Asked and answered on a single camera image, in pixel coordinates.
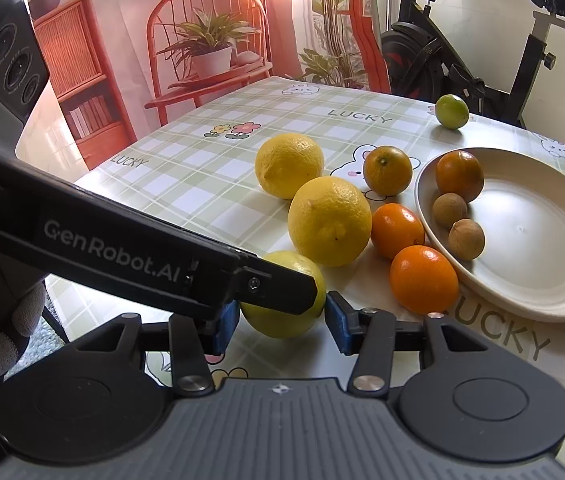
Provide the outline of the yellow green apple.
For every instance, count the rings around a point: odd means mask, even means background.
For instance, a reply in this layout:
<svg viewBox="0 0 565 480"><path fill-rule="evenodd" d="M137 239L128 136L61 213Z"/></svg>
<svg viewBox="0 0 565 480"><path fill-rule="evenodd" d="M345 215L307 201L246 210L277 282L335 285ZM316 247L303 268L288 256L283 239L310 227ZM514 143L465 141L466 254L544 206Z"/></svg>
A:
<svg viewBox="0 0 565 480"><path fill-rule="evenodd" d="M287 339L308 332L318 321L325 305L325 279L316 263L297 252L271 252L264 259L286 268L311 275L317 286L317 296L311 309L301 315L269 310L254 304L240 304L242 314L250 325L268 337Z"/></svg>

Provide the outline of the printed red room backdrop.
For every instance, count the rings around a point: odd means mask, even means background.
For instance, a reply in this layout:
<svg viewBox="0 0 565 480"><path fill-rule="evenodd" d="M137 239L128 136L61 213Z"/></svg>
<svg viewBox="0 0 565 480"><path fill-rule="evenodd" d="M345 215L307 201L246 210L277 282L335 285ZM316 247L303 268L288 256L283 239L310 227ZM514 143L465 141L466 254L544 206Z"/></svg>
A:
<svg viewBox="0 0 565 480"><path fill-rule="evenodd" d="M50 71L20 155L70 181L270 76L390 92L386 0L26 0Z"/></svg>

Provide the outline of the brown longan fruit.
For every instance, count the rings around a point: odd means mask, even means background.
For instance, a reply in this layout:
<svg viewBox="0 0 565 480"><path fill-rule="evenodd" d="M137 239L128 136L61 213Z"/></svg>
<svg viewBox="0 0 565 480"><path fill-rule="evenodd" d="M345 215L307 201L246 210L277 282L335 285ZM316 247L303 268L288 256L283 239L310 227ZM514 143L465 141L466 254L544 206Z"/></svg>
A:
<svg viewBox="0 0 565 480"><path fill-rule="evenodd" d="M449 251L460 260L471 261L485 248L485 235L479 223L465 218L456 221L448 233Z"/></svg>
<svg viewBox="0 0 565 480"><path fill-rule="evenodd" d="M460 195L445 193L434 201L432 214L440 226L450 229L457 221L467 218L469 211L467 203Z"/></svg>

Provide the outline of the black exercise bike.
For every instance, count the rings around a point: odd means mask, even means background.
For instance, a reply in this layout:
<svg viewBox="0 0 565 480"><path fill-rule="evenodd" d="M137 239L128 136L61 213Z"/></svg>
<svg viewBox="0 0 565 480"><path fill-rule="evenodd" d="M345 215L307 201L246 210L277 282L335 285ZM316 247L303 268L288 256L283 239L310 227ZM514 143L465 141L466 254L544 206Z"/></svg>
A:
<svg viewBox="0 0 565 480"><path fill-rule="evenodd" d="M565 139L565 0L395 0L381 37L397 96Z"/></svg>

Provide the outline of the green lime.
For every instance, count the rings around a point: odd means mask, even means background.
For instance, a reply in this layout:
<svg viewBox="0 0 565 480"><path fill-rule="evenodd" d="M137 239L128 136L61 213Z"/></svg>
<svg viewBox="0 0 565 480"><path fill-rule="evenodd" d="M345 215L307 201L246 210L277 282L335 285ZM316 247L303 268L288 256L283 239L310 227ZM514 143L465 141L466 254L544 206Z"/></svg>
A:
<svg viewBox="0 0 565 480"><path fill-rule="evenodd" d="M470 118L468 105L454 94L441 96L435 103L434 111L439 123L453 130L463 127Z"/></svg>

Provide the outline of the beige round plate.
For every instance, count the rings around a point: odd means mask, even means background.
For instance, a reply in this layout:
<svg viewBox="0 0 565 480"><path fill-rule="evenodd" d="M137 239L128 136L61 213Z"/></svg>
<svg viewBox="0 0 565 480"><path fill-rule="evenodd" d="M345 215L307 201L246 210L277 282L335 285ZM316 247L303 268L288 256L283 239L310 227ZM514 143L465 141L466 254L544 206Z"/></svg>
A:
<svg viewBox="0 0 565 480"><path fill-rule="evenodd" d="M433 246L473 292L511 313L565 322L565 175L535 158L498 148L471 148L484 171L484 188L469 216L485 234L479 258L453 256L448 232L434 220L439 197L430 160L415 184L418 214Z"/></svg>

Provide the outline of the bright orange mandarin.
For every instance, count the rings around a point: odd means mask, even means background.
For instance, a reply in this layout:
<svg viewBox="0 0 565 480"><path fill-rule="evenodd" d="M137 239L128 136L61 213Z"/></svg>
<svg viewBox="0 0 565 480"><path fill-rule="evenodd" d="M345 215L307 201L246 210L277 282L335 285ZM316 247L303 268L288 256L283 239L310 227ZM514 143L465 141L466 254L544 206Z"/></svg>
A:
<svg viewBox="0 0 565 480"><path fill-rule="evenodd" d="M384 204L373 213L371 242L381 256L393 259L402 249L424 241L421 221L405 206Z"/></svg>
<svg viewBox="0 0 565 480"><path fill-rule="evenodd" d="M459 280L451 263L424 245L402 249L389 267L389 286L396 301L412 313L444 312L459 298Z"/></svg>

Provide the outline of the brownish green orange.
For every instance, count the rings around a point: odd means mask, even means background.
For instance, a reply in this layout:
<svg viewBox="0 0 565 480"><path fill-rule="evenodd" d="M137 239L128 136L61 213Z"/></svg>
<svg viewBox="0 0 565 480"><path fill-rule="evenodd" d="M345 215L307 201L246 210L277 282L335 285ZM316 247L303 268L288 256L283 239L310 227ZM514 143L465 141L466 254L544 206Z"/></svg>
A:
<svg viewBox="0 0 565 480"><path fill-rule="evenodd" d="M375 148L363 163L363 177L369 188L384 197L404 192L411 182L412 173L410 158L394 146Z"/></svg>

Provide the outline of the plaid bunny tablecloth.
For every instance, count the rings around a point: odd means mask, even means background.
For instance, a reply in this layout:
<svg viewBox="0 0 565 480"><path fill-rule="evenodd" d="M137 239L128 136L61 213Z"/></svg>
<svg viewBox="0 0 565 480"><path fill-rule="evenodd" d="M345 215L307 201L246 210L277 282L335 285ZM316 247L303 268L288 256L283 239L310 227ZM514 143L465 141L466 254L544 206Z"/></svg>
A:
<svg viewBox="0 0 565 480"><path fill-rule="evenodd" d="M289 202L265 193L254 173L256 153L285 132L313 138L325 174L367 191L363 154L391 145L411 157L413 179L397 197L412 211L422 165L455 148L488 146L522 153L565 175L565 144L536 132L472 116L459 131L441 128L433 105L387 94L297 84L274 77L222 96L148 134L77 181L83 188L190 231L224 240L259 256L294 250ZM419 321L400 307L387 284L386 260L371 244L352 266L323 268L329 289L354 308L371 307ZM70 340L125 312L142 322L166 322L168 312L51 276L46 280ZM552 374L565 385L565 324L520 318L462 286L449 314L485 338ZM294 339L268 338L242 318L224 358L211 358L214 378L337 377L344 388L354 356L343 356L320 320ZM559 454L565 465L565 442Z"/></svg>

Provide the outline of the dark orange tangerine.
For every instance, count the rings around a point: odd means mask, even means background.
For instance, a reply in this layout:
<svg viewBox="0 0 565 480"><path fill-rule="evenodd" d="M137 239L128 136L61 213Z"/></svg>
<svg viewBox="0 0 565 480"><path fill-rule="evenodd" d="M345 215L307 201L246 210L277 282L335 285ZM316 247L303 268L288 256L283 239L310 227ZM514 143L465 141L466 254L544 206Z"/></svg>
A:
<svg viewBox="0 0 565 480"><path fill-rule="evenodd" d="M472 202L483 190L483 168L468 151L451 151L436 164L435 179L439 192L455 193L467 203Z"/></svg>

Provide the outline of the large yellow lemon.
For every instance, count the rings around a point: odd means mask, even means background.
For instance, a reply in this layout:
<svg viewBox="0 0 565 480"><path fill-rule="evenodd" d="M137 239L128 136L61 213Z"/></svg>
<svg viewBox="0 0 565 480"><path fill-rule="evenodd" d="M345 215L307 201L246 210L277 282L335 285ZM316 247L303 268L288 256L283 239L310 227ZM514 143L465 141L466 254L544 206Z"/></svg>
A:
<svg viewBox="0 0 565 480"><path fill-rule="evenodd" d="M332 176L308 181L288 214L295 249L321 266L347 266L367 247L372 226L368 200L351 182Z"/></svg>
<svg viewBox="0 0 565 480"><path fill-rule="evenodd" d="M267 140L255 157L255 174L270 195L292 200L309 180L322 175L325 166L320 146L301 133L281 133Z"/></svg>

